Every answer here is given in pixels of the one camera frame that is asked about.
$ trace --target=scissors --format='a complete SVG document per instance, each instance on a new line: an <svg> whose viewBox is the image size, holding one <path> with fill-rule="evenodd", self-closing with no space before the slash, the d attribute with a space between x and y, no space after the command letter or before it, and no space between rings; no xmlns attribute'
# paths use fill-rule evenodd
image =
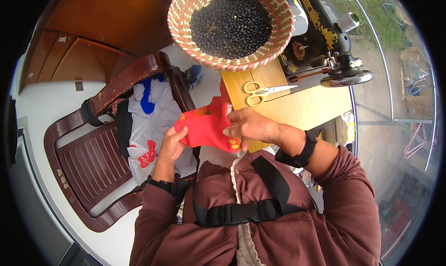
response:
<svg viewBox="0 0 446 266"><path fill-rule="evenodd" d="M247 90L247 86L249 84L254 84L256 85L258 88L252 91ZM255 82L255 81L250 81L248 83L246 83L243 86L243 91L247 94L252 94L251 96L248 96L248 98L246 99L246 103L249 106L258 106L259 104L261 104L262 102L265 101L266 96L268 96L269 94L272 93L276 93L276 92L280 92L280 91L284 91L284 90L288 90L291 88L297 87L297 85L291 85L291 86L279 86L279 87L271 87L271 88L266 88L264 87L262 84L260 84L259 82ZM260 98L260 102L258 104L253 104L252 103L252 99L253 98Z"/></svg>

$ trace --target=wooden table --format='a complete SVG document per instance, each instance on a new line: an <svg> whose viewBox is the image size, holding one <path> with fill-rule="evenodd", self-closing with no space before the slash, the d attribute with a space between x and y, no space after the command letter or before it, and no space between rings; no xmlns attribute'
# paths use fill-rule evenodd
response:
<svg viewBox="0 0 446 266"><path fill-rule="evenodd" d="M231 98L234 110L248 107L243 85L256 81L265 87L289 85L278 59L251 71L221 72L222 79ZM253 109L279 123L308 130L317 127L351 110L348 87L312 87L290 94L289 90L267 96L264 103ZM249 151L255 152L269 144L249 141Z"/></svg>

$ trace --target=white thread spool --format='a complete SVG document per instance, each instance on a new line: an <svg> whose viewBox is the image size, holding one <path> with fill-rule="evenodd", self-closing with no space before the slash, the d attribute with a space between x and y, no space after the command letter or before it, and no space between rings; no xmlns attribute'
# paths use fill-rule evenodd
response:
<svg viewBox="0 0 446 266"><path fill-rule="evenodd" d="M343 15L343 17L339 18L336 23L338 24L339 29L343 32L348 32L360 25L360 19L353 12L348 12Z"/></svg>

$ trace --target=black bean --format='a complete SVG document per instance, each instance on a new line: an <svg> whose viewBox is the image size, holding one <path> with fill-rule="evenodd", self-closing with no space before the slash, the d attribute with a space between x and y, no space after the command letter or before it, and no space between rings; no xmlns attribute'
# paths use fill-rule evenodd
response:
<svg viewBox="0 0 446 266"><path fill-rule="evenodd" d="M271 19L257 0L212 0L192 14L192 40L215 57L239 59L254 53L271 35Z"/></svg>

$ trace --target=brown sleeve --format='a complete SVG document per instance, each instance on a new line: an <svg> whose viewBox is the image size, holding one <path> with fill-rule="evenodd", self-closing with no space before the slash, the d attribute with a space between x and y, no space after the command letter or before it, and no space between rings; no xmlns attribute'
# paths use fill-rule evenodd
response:
<svg viewBox="0 0 446 266"><path fill-rule="evenodd" d="M153 258L159 243L155 237L165 233L171 224L177 223L178 213L175 198L167 191L147 184L144 188L144 202L135 221L135 239L130 254L130 265L136 265L139 259Z"/></svg>
<svg viewBox="0 0 446 266"><path fill-rule="evenodd" d="M339 146L332 168L315 181L323 187L327 225L336 228L360 261L369 264L369 259L363 259L372 257L372 264L377 264L381 246L378 206L359 159Z"/></svg>

